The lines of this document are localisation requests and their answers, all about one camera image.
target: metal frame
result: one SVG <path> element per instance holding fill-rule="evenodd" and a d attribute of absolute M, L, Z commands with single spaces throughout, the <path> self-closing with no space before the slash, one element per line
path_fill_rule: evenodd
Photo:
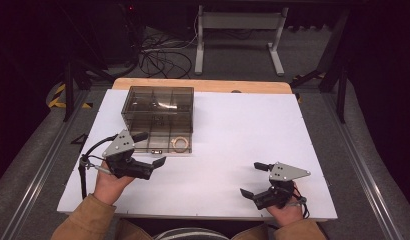
<path fill-rule="evenodd" d="M 281 13 L 226 13 L 204 12 L 203 6 L 198 10 L 198 47 L 196 49 L 195 74 L 200 75 L 203 71 L 204 58 L 204 28 L 218 29 L 277 29 L 273 42 L 268 43 L 268 50 L 273 60 L 274 68 L 278 76 L 284 75 L 282 63 L 277 47 L 286 21 L 288 8 L 283 8 Z"/>

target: person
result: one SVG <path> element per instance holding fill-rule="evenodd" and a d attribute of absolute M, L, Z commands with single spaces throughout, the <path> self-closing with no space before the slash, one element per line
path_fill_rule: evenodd
<path fill-rule="evenodd" d="M 116 209 L 113 204 L 121 196 L 125 187 L 133 180 L 134 178 L 132 177 L 124 176 L 117 178 L 114 175 L 98 171 L 93 194 L 89 194 L 74 212 L 55 229 L 51 239 L 103 239 L 107 234 Z M 301 205 L 287 205 L 282 209 L 271 206 L 268 207 L 267 210 L 280 226 L 280 228 L 274 232 L 274 238 L 276 240 L 326 239 L 315 221 L 303 218 Z M 198 237 L 189 239 L 229 239 L 218 232 L 201 230 L 201 234 L 207 235 L 207 238 Z M 120 219 L 118 222 L 115 239 L 154 240 L 154 238 L 141 227 L 125 219 Z M 231 239 L 267 240 L 269 238 L 267 227 L 265 224 L 262 224 L 242 231 Z"/>

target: brown sleeve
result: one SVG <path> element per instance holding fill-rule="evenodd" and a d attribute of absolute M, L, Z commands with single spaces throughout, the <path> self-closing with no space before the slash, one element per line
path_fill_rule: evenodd
<path fill-rule="evenodd" d="M 59 225 L 51 239 L 103 239 L 115 209 L 116 207 L 109 206 L 89 194 Z"/>
<path fill-rule="evenodd" d="M 276 240 L 325 240 L 323 233 L 317 223 L 310 219 L 304 219 L 291 223 L 274 232 Z"/>

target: metal stand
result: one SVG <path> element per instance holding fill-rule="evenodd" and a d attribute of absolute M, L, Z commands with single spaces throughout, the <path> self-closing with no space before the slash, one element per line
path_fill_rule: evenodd
<path fill-rule="evenodd" d="M 74 111 L 74 84 L 73 80 L 77 83 L 80 90 L 89 90 L 92 83 L 90 82 L 89 76 L 86 71 L 89 70 L 94 74 L 102 77 L 103 79 L 113 83 L 115 78 L 104 71 L 97 69 L 88 62 L 73 58 L 68 61 L 65 67 L 65 95 L 66 95 L 66 108 L 65 108 L 65 118 L 66 122 Z"/>
<path fill-rule="evenodd" d="M 284 70 L 277 53 L 283 26 L 286 21 L 288 8 L 283 8 L 281 13 L 225 13 L 204 12 L 203 6 L 198 11 L 198 47 L 196 49 L 195 74 L 202 74 L 204 58 L 204 28 L 218 29 L 277 29 L 272 43 L 268 43 L 268 49 L 273 60 L 274 68 L 278 76 L 284 75 Z"/>
<path fill-rule="evenodd" d="M 305 76 L 296 76 L 296 79 L 290 83 L 291 88 L 296 88 L 309 80 L 316 78 L 320 74 L 327 72 L 318 88 L 321 92 L 330 92 L 339 80 L 338 98 L 336 104 L 336 112 L 339 120 L 345 123 L 344 119 L 344 106 L 345 106 L 345 94 L 346 94 L 346 82 L 347 82 L 347 65 L 348 59 L 346 56 L 336 55 L 338 54 L 338 46 L 342 38 L 343 30 L 348 19 L 349 9 L 344 10 L 339 17 L 336 26 L 333 29 L 329 42 L 324 49 L 323 55 L 318 63 L 317 69 L 308 73 Z"/>

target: white table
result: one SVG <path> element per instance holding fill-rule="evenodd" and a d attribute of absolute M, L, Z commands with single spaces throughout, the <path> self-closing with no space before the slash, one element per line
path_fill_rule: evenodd
<path fill-rule="evenodd" d="M 121 109 L 127 90 L 108 90 L 83 148 L 124 129 Z M 311 172 L 297 179 L 308 199 L 311 218 L 336 219 L 324 175 L 293 94 L 233 94 L 195 92 L 193 152 L 167 157 L 149 181 L 136 179 L 116 202 L 124 217 L 269 220 L 266 210 L 240 194 L 270 187 L 269 173 L 254 162 L 283 162 Z M 108 144 L 93 151 L 101 156 Z M 153 155 L 134 155 L 151 162 Z M 70 213 L 81 202 L 78 163 L 58 206 Z M 87 192 L 93 192 L 97 172 L 86 172 Z"/>

